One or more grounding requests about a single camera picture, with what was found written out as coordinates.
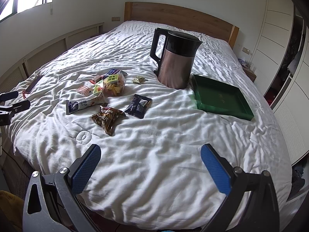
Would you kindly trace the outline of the blue white red snack bag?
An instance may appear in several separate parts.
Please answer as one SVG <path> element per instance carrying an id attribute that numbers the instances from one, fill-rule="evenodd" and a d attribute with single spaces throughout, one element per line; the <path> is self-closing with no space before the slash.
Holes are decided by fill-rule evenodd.
<path id="1" fill-rule="evenodd" d="M 103 75 L 104 78 L 110 76 L 110 75 L 114 75 L 114 74 L 122 74 L 123 76 L 127 76 L 128 74 L 120 69 L 116 69 L 116 68 L 112 68 L 110 69 L 106 74 Z"/>

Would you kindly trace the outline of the white sliding wardrobe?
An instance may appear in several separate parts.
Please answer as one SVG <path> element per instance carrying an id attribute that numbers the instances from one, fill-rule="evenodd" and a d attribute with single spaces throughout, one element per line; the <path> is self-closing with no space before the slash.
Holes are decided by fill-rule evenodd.
<path id="1" fill-rule="evenodd" d="M 266 0 L 250 62 L 294 165 L 308 155 L 308 25 L 291 0 Z"/>

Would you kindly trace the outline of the green label fruit snack packet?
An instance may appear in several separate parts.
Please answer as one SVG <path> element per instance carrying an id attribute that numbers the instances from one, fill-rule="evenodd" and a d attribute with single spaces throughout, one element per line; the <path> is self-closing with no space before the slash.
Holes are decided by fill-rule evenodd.
<path id="1" fill-rule="evenodd" d="M 101 91 L 103 90 L 103 88 L 104 88 L 104 81 L 103 81 L 103 80 L 100 80 L 100 81 L 98 81 L 98 82 L 95 84 L 95 86 L 94 86 L 92 92 L 93 92 L 94 95 L 99 94 L 99 93 L 101 93 Z"/>

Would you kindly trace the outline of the copper and black electric kettle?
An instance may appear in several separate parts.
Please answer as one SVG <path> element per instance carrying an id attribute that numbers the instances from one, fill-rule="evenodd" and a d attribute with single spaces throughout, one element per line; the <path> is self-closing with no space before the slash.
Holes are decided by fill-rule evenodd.
<path id="1" fill-rule="evenodd" d="M 155 71 L 163 85 L 172 89 L 184 89 L 188 85 L 196 52 L 202 42 L 195 36 L 156 28 L 150 50 L 150 57 L 157 62 Z M 156 55 L 159 37 L 165 36 L 162 54 Z"/>

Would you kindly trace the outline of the dark navy snack packet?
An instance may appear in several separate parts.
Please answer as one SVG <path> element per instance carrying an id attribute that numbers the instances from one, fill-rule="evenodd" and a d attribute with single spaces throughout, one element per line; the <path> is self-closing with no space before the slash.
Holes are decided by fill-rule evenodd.
<path id="1" fill-rule="evenodd" d="M 143 119 L 146 113 L 147 107 L 152 102 L 151 98 L 134 94 L 134 97 L 128 107 L 125 109 L 125 113 L 135 116 L 139 119 Z"/>

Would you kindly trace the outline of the black smartphone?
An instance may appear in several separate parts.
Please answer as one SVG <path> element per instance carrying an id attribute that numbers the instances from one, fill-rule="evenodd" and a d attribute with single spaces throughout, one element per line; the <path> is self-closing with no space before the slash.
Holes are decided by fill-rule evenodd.
<path id="1" fill-rule="evenodd" d="M 42 79 L 43 75 L 37 76 L 31 84 L 24 90 L 24 94 L 30 94 L 36 84 Z"/>

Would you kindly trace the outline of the grey blue long snack packet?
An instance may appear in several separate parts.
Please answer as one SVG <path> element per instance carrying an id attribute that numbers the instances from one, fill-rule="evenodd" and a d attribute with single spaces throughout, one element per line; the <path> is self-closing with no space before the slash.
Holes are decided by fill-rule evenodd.
<path id="1" fill-rule="evenodd" d="M 66 101 L 66 114 L 70 115 L 74 112 L 86 109 L 94 105 L 107 105 L 107 102 L 104 97 L 97 96 L 89 100 L 80 100 L 80 101 Z"/>

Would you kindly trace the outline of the clear bag dried fruit chips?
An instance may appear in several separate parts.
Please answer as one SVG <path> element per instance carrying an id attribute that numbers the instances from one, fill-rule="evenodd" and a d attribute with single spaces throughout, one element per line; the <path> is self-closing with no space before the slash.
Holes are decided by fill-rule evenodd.
<path id="1" fill-rule="evenodd" d="M 105 96 L 121 96 L 125 82 L 125 77 L 121 73 L 109 75 L 103 80 L 103 94 Z"/>

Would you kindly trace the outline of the green rectangular tray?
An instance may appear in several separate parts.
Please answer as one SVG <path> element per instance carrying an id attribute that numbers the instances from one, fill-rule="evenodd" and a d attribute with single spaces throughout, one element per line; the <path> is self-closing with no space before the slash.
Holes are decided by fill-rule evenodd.
<path id="1" fill-rule="evenodd" d="M 196 74 L 192 76 L 192 85 L 199 110 L 248 121 L 254 118 L 238 87 Z"/>

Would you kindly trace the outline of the white bed duvet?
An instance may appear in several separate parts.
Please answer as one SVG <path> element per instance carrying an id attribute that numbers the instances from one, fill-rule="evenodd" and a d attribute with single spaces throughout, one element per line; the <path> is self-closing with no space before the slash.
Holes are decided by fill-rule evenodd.
<path id="1" fill-rule="evenodd" d="M 192 73 L 238 87 L 254 119 L 246 121 L 197 108 L 190 87 L 161 84 L 150 58 L 157 24 L 127 21 L 85 41 L 42 66 L 43 75 L 28 100 L 30 109 L 14 116 L 5 131 L 28 163 L 43 174 L 57 172 L 92 144 L 102 157 L 81 198 L 105 218 L 142 229 L 193 229 L 205 225 L 224 195 L 201 161 L 210 143 L 231 165 L 246 172 L 270 172 L 283 207 L 291 190 L 291 161 L 272 109 L 243 72 L 229 44 L 198 34 Z M 134 94 L 152 99 L 143 119 L 121 118 L 112 136 L 94 123 L 99 106 L 67 115 L 67 100 L 81 100 L 80 86 L 110 69 L 124 70 L 126 86 L 110 107 L 125 110 Z M 136 76 L 145 77 L 134 84 Z"/>

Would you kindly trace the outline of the pink white striped snack packet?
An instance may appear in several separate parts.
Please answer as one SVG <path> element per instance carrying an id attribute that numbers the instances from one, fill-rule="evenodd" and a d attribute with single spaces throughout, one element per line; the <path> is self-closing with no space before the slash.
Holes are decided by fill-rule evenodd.
<path id="1" fill-rule="evenodd" d="M 90 96 L 93 93 L 93 85 L 83 85 L 77 89 L 77 93 L 83 96 Z"/>

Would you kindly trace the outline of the brown gold snack bag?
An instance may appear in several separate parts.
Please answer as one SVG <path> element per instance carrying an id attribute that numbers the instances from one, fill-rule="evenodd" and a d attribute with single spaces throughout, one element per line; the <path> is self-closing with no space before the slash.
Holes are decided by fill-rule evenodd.
<path id="1" fill-rule="evenodd" d="M 91 119 L 94 123 L 101 126 L 107 135 L 112 136 L 115 122 L 119 117 L 125 116 L 126 114 L 123 111 L 109 107 L 108 103 L 103 103 L 100 106 L 100 112 L 93 114 Z"/>

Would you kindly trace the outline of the wooden headboard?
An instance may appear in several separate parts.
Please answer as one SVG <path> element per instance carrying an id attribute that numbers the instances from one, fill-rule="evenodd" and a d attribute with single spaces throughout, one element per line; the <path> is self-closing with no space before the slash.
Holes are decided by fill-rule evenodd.
<path id="1" fill-rule="evenodd" d="M 200 32 L 226 41 L 234 47 L 239 28 L 220 18 L 186 7 L 150 2 L 125 2 L 124 20 L 166 24 Z"/>

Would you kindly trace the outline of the red clear wafer packet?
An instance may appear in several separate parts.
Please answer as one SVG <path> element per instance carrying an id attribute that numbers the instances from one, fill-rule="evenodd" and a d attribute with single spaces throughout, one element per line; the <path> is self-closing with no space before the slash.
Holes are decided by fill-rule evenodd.
<path id="1" fill-rule="evenodd" d="M 95 76 L 94 78 L 90 79 L 90 82 L 91 82 L 92 84 L 96 84 L 96 83 L 99 82 L 102 78 L 103 78 L 102 75 L 97 75 L 97 76 Z"/>

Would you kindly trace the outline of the wooden nightstand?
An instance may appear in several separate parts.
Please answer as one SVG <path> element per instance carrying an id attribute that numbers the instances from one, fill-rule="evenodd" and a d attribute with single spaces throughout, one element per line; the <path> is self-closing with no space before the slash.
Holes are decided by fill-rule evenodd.
<path id="1" fill-rule="evenodd" d="M 249 68 L 247 68 L 247 67 L 242 66 L 242 68 L 243 68 L 243 71 L 245 72 L 245 74 L 247 75 L 247 77 L 250 78 L 250 80 L 251 80 L 252 82 L 254 82 L 255 79 L 256 79 L 256 77 L 257 77 L 257 76 L 254 74 L 254 72 L 251 71 L 251 70 L 250 70 Z"/>

